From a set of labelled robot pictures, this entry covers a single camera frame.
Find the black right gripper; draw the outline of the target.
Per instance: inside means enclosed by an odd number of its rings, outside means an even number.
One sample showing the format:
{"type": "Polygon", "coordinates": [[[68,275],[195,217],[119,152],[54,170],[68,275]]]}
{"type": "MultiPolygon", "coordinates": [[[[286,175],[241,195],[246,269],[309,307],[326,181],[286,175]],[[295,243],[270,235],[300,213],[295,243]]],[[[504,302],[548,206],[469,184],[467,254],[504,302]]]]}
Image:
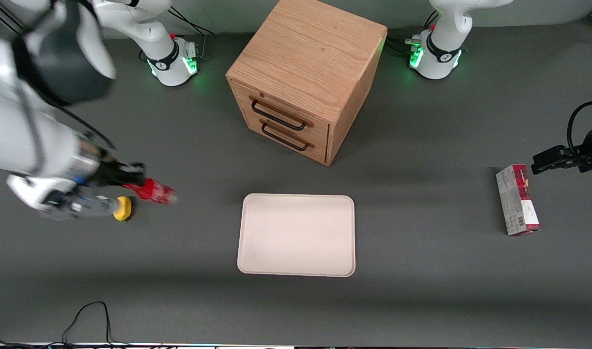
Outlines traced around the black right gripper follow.
{"type": "Polygon", "coordinates": [[[123,164],[113,155],[104,155],[100,159],[99,166],[91,176],[85,180],[88,188],[115,186],[130,189],[131,184],[126,182],[128,177],[144,177],[146,165],[143,162],[123,164]]]}

